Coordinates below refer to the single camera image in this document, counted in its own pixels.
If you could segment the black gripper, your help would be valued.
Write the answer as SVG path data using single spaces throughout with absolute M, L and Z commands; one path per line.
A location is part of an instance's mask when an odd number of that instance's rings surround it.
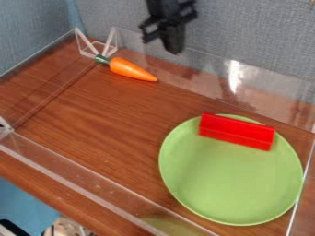
M 149 17 L 140 23 L 143 41 L 161 39 L 165 50 L 177 54 L 184 48 L 185 24 L 197 18 L 197 0 L 145 0 Z

